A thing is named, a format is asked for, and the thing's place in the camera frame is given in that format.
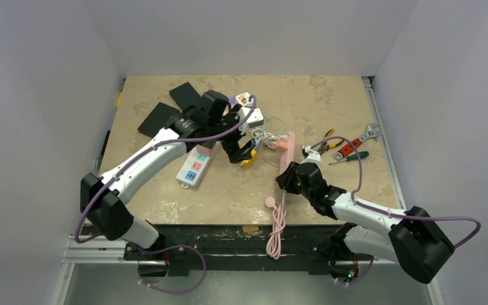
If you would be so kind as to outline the black ribbed box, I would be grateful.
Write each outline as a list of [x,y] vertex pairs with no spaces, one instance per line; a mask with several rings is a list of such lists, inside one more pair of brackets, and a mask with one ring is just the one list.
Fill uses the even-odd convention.
[[140,134],[152,139],[164,127],[165,123],[179,112],[178,109],[160,102],[143,120],[137,130]]

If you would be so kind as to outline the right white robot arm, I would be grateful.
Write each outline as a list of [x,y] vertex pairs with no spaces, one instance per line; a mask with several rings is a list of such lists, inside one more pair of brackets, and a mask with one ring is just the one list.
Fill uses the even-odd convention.
[[276,178],[280,189],[306,198],[320,215],[349,225],[332,237],[341,259],[368,254],[397,263],[411,278],[429,283],[455,252],[426,210],[385,208],[327,183],[318,165],[290,162]]

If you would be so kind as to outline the small pink cube charger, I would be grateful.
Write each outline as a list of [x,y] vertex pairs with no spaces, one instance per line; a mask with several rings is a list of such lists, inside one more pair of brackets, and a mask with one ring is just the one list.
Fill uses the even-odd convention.
[[272,149],[279,152],[285,152],[289,148],[288,142],[284,140],[275,140],[271,146]]

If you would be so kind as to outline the red handled adjustable wrench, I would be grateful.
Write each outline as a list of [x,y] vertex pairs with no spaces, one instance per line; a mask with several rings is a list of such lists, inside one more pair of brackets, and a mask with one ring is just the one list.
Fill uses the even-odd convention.
[[353,147],[359,148],[364,142],[366,142],[369,139],[377,140],[377,138],[382,134],[383,131],[381,130],[379,124],[371,123],[367,125],[365,132],[362,135],[360,135],[358,138],[351,141],[351,144],[346,144],[342,148],[340,148],[340,150],[338,150],[334,154],[334,158],[337,161],[340,161],[355,151]]

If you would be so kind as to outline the green handled screwdriver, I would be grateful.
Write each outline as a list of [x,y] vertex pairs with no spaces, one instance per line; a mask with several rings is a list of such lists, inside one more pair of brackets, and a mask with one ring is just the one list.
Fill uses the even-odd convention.
[[361,151],[358,154],[352,154],[352,155],[349,155],[343,159],[335,161],[333,163],[329,163],[329,165],[334,165],[334,164],[342,163],[342,162],[346,162],[346,161],[355,161],[358,158],[365,159],[367,157],[369,157],[369,152],[368,151]]

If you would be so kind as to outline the white power strip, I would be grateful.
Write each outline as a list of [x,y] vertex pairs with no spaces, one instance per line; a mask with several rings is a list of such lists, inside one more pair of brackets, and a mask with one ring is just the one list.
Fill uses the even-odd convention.
[[196,146],[189,152],[186,161],[175,176],[184,189],[199,186],[209,164],[217,152],[218,146],[218,144],[215,144],[210,149],[203,146]]

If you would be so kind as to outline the pink power strip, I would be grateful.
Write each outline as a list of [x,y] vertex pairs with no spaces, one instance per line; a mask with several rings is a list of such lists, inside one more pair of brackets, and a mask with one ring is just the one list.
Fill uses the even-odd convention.
[[279,174],[282,174],[294,160],[295,153],[295,134],[288,131],[288,140],[286,141],[285,150],[281,153]]

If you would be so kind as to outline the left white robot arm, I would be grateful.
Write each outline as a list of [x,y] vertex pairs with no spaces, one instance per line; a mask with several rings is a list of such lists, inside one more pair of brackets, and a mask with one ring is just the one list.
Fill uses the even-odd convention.
[[250,159],[252,142],[243,147],[239,140],[246,134],[248,120],[257,108],[251,95],[250,107],[231,105],[220,92],[208,90],[198,105],[177,112],[164,122],[158,133],[126,161],[100,176],[89,173],[80,183],[80,212],[74,232],[77,243],[86,221],[102,236],[113,241],[125,240],[139,247],[149,260],[162,256],[162,234],[148,221],[132,215],[126,204],[160,170],[186,155],[196,146],[220,142],[231,163]]

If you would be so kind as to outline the yellow cube charger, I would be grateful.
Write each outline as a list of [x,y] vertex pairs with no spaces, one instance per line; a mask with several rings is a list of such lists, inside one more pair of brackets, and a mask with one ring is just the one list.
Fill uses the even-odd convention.
[[253,149],[251,151],[251,158],[246,159],[240,163],[240,167],[243,169],[249,169],[257,160],[257,151]]

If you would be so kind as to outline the yellow handled pliers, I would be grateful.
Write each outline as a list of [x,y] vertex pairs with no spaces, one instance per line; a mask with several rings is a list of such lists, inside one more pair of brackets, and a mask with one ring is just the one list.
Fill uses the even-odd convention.
[[324,136],[323,136],[323,139],[324,139],[324,142],[320,144],[319,148],[318,148],[318,153],[319,154],[323,154],[331,149],[335,149],[336,147],[339,147],[341,144],[344,143],[343,140],[339,140],[338,142],[336,143],[333,143],[333,144],[329,144],[328,141],[326,141],[327,138],[333,136],[335,132],[335,129],[334,128],[331,128]]

